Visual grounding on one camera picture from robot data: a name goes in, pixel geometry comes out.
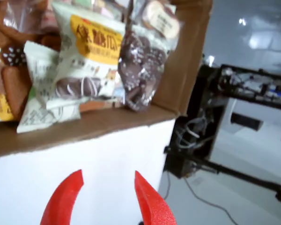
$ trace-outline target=yellow label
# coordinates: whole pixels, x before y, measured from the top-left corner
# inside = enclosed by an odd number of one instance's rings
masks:
[[[2,121],[14,120],[14,116],[11,113],[6,97],[5,95],[2,94],[0,94],[0,120]]]
[[[104,64],[117,65],[123,36],[99,23],[71,16],[76,46],[84,57]]]

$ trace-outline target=cable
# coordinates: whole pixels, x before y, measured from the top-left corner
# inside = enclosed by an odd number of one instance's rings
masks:
[[[191,185],[188,183],[188,181],[187,181],[186,178],[184,178],[184,181],[186,182],[186,185],[188,186],[188,189],[191,191],[191,193],[193,194],[193,196],[194,196],[196,199],[200,200],[201,202],[203,202],[203,203],[205,203],[205,204],[207,204],[207,205],[210,205],[210,206],[212,206],[212,207],[215,207],[215,208],[218,208],[218,209],[224,211],[224,212],[227,214],[227,216],[229,217],[229,219],[231,220],[231,222],[232,222],[234,225],[238,225],[238,223],[232,218],[232,216],[230,215],[230,213],[228,212],[228,210],[226,210],[224,207],[222,207],[222,206],[220,206],[220,205],[213,204],[213,203],[211,203],[211,202],[206,201],[205,199],[200,198],[200,197],[197,196],[197,194],[194,192],[194,190],[192,189]]]
[[[168,189],[165,194],[165,197],[163,198],[164,200],[166,200],[169,197],[169,193],[170,193],[170,172],[169,171],[167,171],[167,177],[168,177]]]

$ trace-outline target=metal stand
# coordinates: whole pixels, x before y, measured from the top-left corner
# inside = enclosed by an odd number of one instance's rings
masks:
[[[200,158],[197,158],[197,157],[195,157],[193,155],[190,155],[190,154],[185,154],[184,150],[171,148],[170,146],[165,147],[164,153],[173,154],[173,155],[180,156],[184,159],[188,159],[188,160],[194,162],[196,164],[196,166],[198,166],[200,168],[203,167],[203,166],[206,166],[206,167],[214,170],[214,172],[217,173],[217,174],[224,173],[224,174],[230,175],[232,177],[247,181],[251,184],[255,184],[257,186],[272,190],[272,191],[276,192],[276,199],[279,202],[281,202],[281,185],[280,184],[270,182],[270,181],[267,181],[267,180],[261,180],[261,179],[258,179],[256,177],[247,175],[245,173],[241,173],[241,172],[232,170],[228,167],[209,162],[208,160],[200,159]]]

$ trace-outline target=cardboard flap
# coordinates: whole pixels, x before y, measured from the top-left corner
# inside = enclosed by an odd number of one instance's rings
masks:
[[[184,24],[176,51],[170,54],[153,102],[186,114],[202,59],[212,0],[174,0],[176,16]]]
[[[93,111],[83,114],[81,120],[60,123],[44,130],[24,134],[16,134],[16,124],[1,123],[0,156],[43,150],[173,118],[175,118],[174,113],[153,105],[142,113],[127,109]]]

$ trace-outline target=black metal machine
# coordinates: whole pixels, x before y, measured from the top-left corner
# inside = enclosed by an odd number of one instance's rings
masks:
[[[281,202],[281,185],[208,161],[228,98],[281,109],[281,75],[229,65],[220,68],[203,65],[192,92],[188,117],[176,120],[170,145],[165,148],[168,154],[165,170],[178,178],[198,169],[225,173],[275,191]],[[235,118],[258,129],[258,121]]]

